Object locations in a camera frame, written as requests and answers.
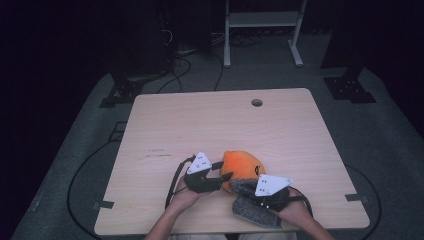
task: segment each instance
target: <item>orange object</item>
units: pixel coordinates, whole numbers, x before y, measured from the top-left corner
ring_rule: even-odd
[[[258,179],[260,174],[265,174],[261,161],[245,151],[225,151],[222,161],[224,165],[220,169],[221,176],[232,172],[231,179]],[[222,187],[232,193],[228,181]]]

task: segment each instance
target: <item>wire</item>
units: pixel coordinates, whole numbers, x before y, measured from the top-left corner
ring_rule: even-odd
[[[100,150],[102,150],[103,148],[105,148],[106,146],[108,146],[110,143],[112,142],[119,142],[118,140],[122,138],[122,135],[117,136],[115,138],[109,138],[109,140],[103,144],[102,146],[100,146],[99,148],[97,148],[93,153],[91,153],[85,160],[84,162],[82,162],[82,164],[78,167],[77,171],[74,173],[74,175],[72,176],[72,180],[71,183],[69,184],[68,187],[68,194],[66,196],[66,206],[69,212],[69,215],[71,216],[72,220],[75,222],[75,224],[81,229],[83,230],[85,233],[87,233],[88,235],[90,235],[91,237],[93,237],[94,239],[98,239],[101,240],[101,238],[99,236],[97,236],[95,233],[89,231],[87,228],[85,228],[79,221],[78,219],[75,217],[74,213],[72,212],[71,209],[71,190],[72,190],[72,186],[74,184],[74,181],[76,179],[76,177],[78,176],[79,172],[81,171],[81,169],[85,166],[85,164],[94,156],[96,155]]]
[[[216,81],[215,87],[213,89],[214,91],[216,91],[216,89],[218,88],[218,84],[221,81],[222,74],[224,73],[224,63],[222,62],[222,59],[216,53],[214,53],[213,55],[215,55],[215,57],[218,58],[219,63],[221,65],[221,73],[219,74],[218,81]]]
[[[185,186],[185,187],[181,188],[181,189],[180,189],[180,190],[178,190],[178,191],[175,191],[172,195],[178,194],[179,192],[181,192],[182,190],[184,190],[184,189],[186,189],[186,188],[187,188],[187,186]]]
[[[365,176],[365,174],[363,174],[361,171],[359,171],[358,169],[356,169],[355,167],[349,165],[349,164],[344,164],[346,167],[352,169],[353,171],[357,172],[359,175],[361,175],[367,182],[368,184],[371,186],[371,188],[374,191],[374,194],[377,198],[377,204],[378,204],[378,215],[377,215],[377,220],[374,224],[374,226],[371,228],[371,230],[362,238],[362,240],[368,239],[377,229],[378,225],[380,224],[380,220],[381,220],[381,214],[382,214],[382,204],[381,204],[381,198],[380,198],[380,194],[377,191],[377,188],[375,188],[374,184],[372,184],[371,180]]]
[[[162,87],[160,87],[159,88],[159,90],[156,92],[156,94],[159,94],[161,91],[162,91],[162,89],[164,89],[168,84],[170,84],[171,82],[173,82],[173,81],[175,81],[175,80],[178,80],[179,82],[180,82],[180,77],[182,77],[182,76],[184,76],[184,75],[186,75],[190,70],[191,70],[191,63],[188,61],[188,60],[186,60],[186,59],[184,59],[184,58],[180,58],[180,60],[182,60],[182,61],[185,61],[186,63],[188,63],[188,68],[187,68],[187,70],[186,71],[184,71],[181,75],[179,75],[179,76],[176,76],[175,75],[175,78],[173,78],[173,79],[171,79],[171,80],[169,80],[168,82],[166,82],[165,84],[163,84],[162,85]]]

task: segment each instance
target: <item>hole in table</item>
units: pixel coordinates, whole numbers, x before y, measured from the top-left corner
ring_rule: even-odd
[[[255,106],[255,107],[260,107],[263,104],[264,104],[264,102],[262,102],[262,100],[260,100],[260,99],[255,98],[255,99],[252,100],[252,105]]]

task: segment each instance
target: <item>floor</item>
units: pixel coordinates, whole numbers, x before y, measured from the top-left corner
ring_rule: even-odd
[[[381,79],[367,69],[359,81],[376,103],[353,104],[332,98],[323,78],[340,76],[345,69],[320,69],[330,35],[300,35],[301,68],[294,64],[289,38],[246,39],[255,44],[232,47],[228,69],[222,68],[222,45],[213,49],[215,54],[195,53],[176,59],[174,73],[180,76],[179,82],[171,81],[175,76],[170,73],[145,84],[142,94],[309,89],[371,220],[365,229],[331,233],[347,240],[421,239],[423,139],[390,98]],[[132,107],[99,108],[112,86],[110,75],[99,79],[13,239],[141,239],[93,233],[97,203],[103,199],[119,149],[119,141],[109,140],[125,130]],[[301,233],[298,238],[308,239]]]

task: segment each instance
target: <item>table top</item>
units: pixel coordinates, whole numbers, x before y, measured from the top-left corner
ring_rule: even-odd
[[[267,174],[292,178],[325,228],[369,225],[362,203],[346,200],[356,190],[309,90],[269,89],[138,96],[104,196],[114,205],[100,209],[95,232],[147,234],[178,165],[199,151],[218,162],[226,150],[247,151]],[[172,233],[275,231],[233,216],[235,199],[223,189],[201,198]]]

